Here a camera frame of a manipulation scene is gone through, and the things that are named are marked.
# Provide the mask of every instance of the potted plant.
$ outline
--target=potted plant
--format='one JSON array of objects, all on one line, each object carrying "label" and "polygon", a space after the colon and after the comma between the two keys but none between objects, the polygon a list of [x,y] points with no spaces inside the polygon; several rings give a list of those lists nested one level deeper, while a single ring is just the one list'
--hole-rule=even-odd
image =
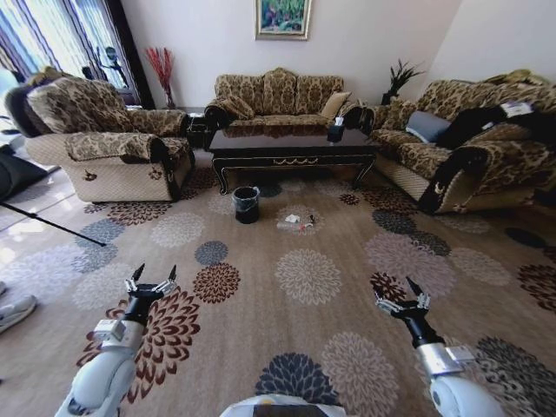
[{"label": "potted plant", "polygon": [[382,95],[382,105],[390,104],[392,97],[398,96],[398,91],[414,76],[424,74],[424,71],[417,71],[420,64],[408,67],[409,62],[401,63],[398,59],[398,67],[390,67],[390,90]]}]

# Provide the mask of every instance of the tripod leg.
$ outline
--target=tripod leg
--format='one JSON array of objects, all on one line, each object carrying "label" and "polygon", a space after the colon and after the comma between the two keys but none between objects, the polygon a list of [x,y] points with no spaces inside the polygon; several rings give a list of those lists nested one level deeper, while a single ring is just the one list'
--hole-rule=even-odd
[{"label": "tripod leg", "polygon": [[89,242],[96,243],[99,246],[102,246],[102,247],[106,246],[106,243],[102,243],[102,242],[96,241],[95,239],[91,239],[90,237],[81,235],[80,233],[74,232],[73,230],[69,230],[68,228],[65,228],[64,226],[60,226],[59,224],[49,222],[48,220],[45,220],[42,217],[39,217],[36,213],[29,213],[25,210],[21,210],[20,208],[14,207],[14,206],[12,206],[10,204],[7,204],[5,202],[0,202],[0,206],[6,207],[7,209],[15,211],[16,213],[19,213],[20,215],[25,215],[25,216],[29,217],[30,219],[38,220],[40,222],[46,223],[49,226],[52,226],[53,228],[59,228],[60,230],[63,230],[64,232],[70,233],[70,234],[75,235],[75,236],[79,236],[79,237],[81,237],[81,238],[83,238],[83,239],[85,239]]}]

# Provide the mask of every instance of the tissue box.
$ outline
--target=tissue box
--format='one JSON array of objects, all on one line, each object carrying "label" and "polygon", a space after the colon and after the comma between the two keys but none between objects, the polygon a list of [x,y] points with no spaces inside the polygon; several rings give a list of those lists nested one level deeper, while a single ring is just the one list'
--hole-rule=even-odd
[{"label": "tissue box", "polygon": [[341,141],[341,136],[344,134],[344,126],[330,126],[328,128],[328,141],[329,142],[339,142]]}]

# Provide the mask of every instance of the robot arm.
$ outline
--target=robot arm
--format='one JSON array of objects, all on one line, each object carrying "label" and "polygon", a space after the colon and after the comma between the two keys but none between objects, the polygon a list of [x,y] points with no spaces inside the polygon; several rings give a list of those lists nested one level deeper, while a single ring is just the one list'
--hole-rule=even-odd
[{"label": "robot arm", "polygon": [[406,324],[431,378],[430,393],[436,410],[442,417],[503,417],[500,404],[485,389],[457,376],[464,370],[462,363],[472,360],[473,355],[465,347],[445,346],[444,339],[425,319],[430,296],[409,278],[407,281],[417,301],[395,303],[375,288],[376,305]]},{"label": "robot arm", "polygon": [[136,376],[135,357],[150,306],[176,287],[175,266],[169,278],[158,285],[136,284],[144,266],[125,280],[131,302],[123,318],[101,320],[96,325],[95,338],[103,341],[101,353],[79,370],[56,417],[118,415],[120,401]]}]

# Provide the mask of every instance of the sofa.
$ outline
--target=sofa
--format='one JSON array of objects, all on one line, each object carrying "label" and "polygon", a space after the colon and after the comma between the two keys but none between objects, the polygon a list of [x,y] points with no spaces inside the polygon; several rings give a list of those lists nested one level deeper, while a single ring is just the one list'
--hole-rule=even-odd
[{"label": "sofa", "polygon": [[[234,127],[237,135],[256,135],[296,131],[310,135],[334,123],[321,116],[328,98],[343,91],[339,76],[297,76],[284,68],[270,70],[262,76],[220,75],[216,78],[216,99],[205,109],[207,125],[212,130]],[[240,97],[253,110],[253,117],[238,118],[222,101]],[[361,101],[345,101],[337,116],[344,117],[348,128],[359,128]]]},{"label": "sofa", "polygon": [[102,81],[60,77],[8,93],[35,161],[59,165],[85,202],[175,201],[195,163],[180,110],[127,110]]},{"label": "sofa", "polygon": [[539,142],[524,135],[520,126],[503,122],[450,150],[405,131],[416,110],[452,122],[464,109],[510,101],[530,103],[539,112],[556,115],[555,86],[456,80],[431,83],[415,103],[397,99],[388,106],[372,106],[367,111],[369,139],[377,152],[374,167],[430,214],[531,203],[535,189],[554,184],[555,138]]}]

